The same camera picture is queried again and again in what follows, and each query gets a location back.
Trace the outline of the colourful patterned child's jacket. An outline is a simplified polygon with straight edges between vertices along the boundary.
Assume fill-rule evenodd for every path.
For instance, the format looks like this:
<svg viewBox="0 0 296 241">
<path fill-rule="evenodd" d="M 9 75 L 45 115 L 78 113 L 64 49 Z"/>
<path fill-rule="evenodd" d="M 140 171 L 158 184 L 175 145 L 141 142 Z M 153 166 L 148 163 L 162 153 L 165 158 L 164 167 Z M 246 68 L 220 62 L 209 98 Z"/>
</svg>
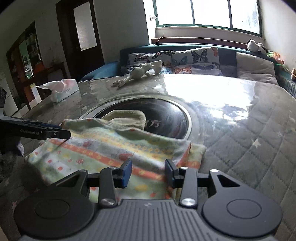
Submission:
<svg viewBox="0 0 296 241">
<path fill-rule="evenodd" d="M 118 199 L 175 198 L 166 183 L 165 160 L 199 169 L 206 147 L 146 132 L 145 120 L 141 111 L 129 110 L 112 111 L 102 118 L 64 120 L 61 126 L 71 132 L 71 138 L 47 140 L 26 156 L 26 163 L 52 184 L 80 169 L 99 173 L 131 160 L 132 175 L 128 186 L 117 190 Z"/>
</svg>

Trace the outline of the white pink tissue pack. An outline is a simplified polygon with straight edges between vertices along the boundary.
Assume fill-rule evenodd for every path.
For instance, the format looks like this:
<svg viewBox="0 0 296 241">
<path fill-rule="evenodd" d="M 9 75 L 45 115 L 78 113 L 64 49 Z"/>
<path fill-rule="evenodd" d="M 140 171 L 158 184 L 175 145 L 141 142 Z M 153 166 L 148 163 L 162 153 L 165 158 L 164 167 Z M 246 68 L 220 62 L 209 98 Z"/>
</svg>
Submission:
<svg viewBox="0 0 296 241">
<path fill-rule="evenodd" d="M 74 94 L 79 90 L 75 79 L 62 79 L 60 81 L 50 81 L 48 83 L 36 86 L 39 89 L 51 90 L 50 100 L 58 103 Z"/>
</svg>

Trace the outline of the black round induction cooktop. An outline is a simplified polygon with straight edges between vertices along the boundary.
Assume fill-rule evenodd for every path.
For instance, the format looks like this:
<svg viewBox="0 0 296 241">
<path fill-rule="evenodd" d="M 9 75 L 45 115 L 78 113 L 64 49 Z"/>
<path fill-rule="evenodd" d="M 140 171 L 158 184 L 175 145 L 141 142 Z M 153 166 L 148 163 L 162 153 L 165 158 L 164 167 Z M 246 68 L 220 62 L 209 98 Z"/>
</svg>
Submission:
<svg viewBox="0 0 296 241">
<path fill-rule="evenodd" d="M 188 139 L 199 124 L 191 104 L 156 92 L 122 94 L 103 99 L 80 118 L 102 118 L 113 110 L 140 110 L 146 117 L 146 132 L 170 138 Z"/>
</svg>

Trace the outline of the grey quilted star table cover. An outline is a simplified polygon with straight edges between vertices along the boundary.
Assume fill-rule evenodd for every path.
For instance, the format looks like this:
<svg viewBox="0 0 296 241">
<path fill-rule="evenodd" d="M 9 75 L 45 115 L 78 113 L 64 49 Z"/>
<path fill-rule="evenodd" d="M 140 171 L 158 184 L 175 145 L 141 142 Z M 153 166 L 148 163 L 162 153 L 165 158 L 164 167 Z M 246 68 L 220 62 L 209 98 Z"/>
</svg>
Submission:
<svg viewBox="0 0 296 241">
<path fill-rule="evenodd" d="M 188 140 L 204 145 L 198 206 L 175 198 L 116 199 L 99 205 L 99 173 L 85 169 L 52 183 L 26 156 L 44 142 L 23 138 L 25 155 L 1 183 L 1 240 L 295 240 L 295 98 L 278 85 L 208 75 L 162 75 L 114 87 L 115 78 L 78 83 L 26 119 L 61 125 L 103 99 L 153 92 L 197 113 Z"/>
</svg>

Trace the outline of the white plush bunny toy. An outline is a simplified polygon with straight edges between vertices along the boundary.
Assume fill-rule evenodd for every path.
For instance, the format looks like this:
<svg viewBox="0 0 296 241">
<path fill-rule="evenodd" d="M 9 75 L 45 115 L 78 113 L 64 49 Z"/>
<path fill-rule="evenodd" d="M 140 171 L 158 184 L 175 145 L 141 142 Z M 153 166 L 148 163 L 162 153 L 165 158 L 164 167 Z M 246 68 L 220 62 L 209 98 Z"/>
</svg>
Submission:
<svg viewBox="0 0 296 241">
<path fill-rule="evenodd" d="M 163 63 L 161 60 L 140 64 L 139 67 L 133 68 L 128 77 L 123 78 L 122 80 L 117 80 L 112 85 L 121 88 L 130 80 L 140 80 L 144 75 L 150 76 L 151 74 L 149 73 L 149 71 L 151 69 L 154 71 L 155 75 L 159 75 L 162 70 L 162 64 Z"/>
</svg>

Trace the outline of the dark wooden door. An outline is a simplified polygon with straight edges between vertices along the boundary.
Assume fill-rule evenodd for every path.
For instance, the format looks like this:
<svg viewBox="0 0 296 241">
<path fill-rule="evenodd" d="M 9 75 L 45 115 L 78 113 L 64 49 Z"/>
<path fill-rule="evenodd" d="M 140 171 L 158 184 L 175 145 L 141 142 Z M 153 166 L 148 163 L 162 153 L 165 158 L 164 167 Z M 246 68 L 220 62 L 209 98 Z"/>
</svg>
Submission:
<svg viewBox="0 0 296 241">
<path fill-rule="evenodd" d="M 79 81 L 104 65 L 93 1 L 59 1 L 56 13 L 70 76 Z"/>
</svg>

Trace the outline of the butterfly patterned cushion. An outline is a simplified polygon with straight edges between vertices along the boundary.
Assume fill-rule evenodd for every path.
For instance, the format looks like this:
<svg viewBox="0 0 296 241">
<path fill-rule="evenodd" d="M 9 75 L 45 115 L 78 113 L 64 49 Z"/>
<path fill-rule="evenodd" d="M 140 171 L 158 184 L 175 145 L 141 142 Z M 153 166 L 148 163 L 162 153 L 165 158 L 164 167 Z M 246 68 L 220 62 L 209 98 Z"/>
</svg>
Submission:
<svg viewBox="0 0 296 241">
<path fill-rule="evenodd" d="M 165 50 L 156 53 L 128 55 L 129 71 L 140 64 L 162 61 L 162 74 L 201 74 L 222 76 L 219 52 L 216 47 L 202 47 L 185 51 Z"/>
</svg>

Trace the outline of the grey pillow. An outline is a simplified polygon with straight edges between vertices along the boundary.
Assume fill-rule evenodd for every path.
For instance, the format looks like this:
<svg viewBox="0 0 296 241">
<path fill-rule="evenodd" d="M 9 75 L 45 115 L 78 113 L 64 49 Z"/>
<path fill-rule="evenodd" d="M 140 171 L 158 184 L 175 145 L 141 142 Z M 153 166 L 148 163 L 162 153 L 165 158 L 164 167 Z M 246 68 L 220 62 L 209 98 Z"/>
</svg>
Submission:
<svg viewBox="0 0 296 241">
<path fill-rule="evenodd" d="M 236 53 L 237 77 L 240 79 L 278 85 L 271 61 L 245 53 Z"/>
</svg>

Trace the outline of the teal sofa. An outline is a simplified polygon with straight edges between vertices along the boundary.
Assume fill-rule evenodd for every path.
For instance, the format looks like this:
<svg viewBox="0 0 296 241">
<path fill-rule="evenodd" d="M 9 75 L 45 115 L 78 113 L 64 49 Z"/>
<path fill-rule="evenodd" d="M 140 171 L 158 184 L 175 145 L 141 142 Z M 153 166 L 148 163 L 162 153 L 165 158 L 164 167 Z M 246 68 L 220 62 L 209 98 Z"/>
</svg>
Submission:
<svg viewBox="0 0 296 241">
<path fill-rule="evenodd" d="M 237 77 L 237 53 L 249 54 L 274 64 L 278 85 L 295 97 L 295 81 L 275 59 L 260 52 L 250 52 L 240 48 L 198 45 L 198 44 L 157 44 L 126 48 L 120 51 L 119 61 L 106 63 L 81 78 L 82 81 L 121 76 L 132 67 L 142 63 L 161 60 L 165 73 L 173 73 L 179 65 L 209 63 L 216 66 L 224 76 Z"/>
</svg>

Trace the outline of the colourful small plush toys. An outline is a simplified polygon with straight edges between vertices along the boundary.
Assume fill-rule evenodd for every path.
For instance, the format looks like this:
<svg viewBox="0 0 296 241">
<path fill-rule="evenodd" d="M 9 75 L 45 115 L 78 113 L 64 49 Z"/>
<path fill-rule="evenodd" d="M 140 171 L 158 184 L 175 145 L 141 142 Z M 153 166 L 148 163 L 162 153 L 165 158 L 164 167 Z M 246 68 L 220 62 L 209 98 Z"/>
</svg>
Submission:
<svg viewBox="0 0 296 241">
<path fill-rule="evenodd" d="M 295 68 L 292 69 L 290 78 L 292 81 L 296 80 L 296 69 Z"/>
</svg>

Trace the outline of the white black plush toy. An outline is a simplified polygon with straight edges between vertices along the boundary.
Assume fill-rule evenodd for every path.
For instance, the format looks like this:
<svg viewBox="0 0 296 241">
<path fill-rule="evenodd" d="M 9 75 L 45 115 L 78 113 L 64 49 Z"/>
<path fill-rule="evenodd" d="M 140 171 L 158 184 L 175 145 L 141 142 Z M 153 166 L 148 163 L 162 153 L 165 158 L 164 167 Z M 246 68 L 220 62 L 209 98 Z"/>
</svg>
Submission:
<svg viewBox="0 0 296 241">
<path fill-rule="evenodd" d="M 254 53 L 257 53 L 257 52 L 260 52 L 262 54 L 268 53 L 267 49 L 264 47 L 262 43 L 256 43 L 255 40 L 253 39 L 250 39 L 247 42 L 247 49 L 248 51 L 254 52 Z"/>
</svg>

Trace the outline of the orange green plush toy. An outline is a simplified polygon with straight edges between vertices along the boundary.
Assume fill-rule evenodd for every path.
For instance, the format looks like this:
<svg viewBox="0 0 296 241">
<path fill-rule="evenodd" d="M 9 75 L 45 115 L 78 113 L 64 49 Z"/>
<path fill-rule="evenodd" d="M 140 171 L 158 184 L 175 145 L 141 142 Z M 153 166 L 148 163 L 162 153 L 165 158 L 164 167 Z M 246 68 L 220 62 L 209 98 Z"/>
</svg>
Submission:
<svg viewBox="0 0 296 241">
<path fill-rule="evenodd" d="M 273 58 L 277 63 L 279 63 L 280 65 L 283 65 L 285 62 L 284 60 L 282 59 L 282 57 L 280 56 L 279 53 L 277 52 L 274 52 L 274 51 L 269 51 L 267 53 L 267 56 Z"/>
</svg>

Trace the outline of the green framed window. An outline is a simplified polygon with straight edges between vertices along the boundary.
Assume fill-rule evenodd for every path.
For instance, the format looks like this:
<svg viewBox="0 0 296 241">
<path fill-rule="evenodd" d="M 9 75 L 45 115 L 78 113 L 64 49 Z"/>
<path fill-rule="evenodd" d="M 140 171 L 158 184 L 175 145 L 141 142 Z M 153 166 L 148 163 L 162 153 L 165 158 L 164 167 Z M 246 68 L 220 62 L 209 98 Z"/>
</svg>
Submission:
<svg viewBox="0 0 296 241">
<path fill-rule="evenodd" d="M 259 1 L 153 1 L 157 27 L 210 27 L 262 36 Z"/>
</svg>

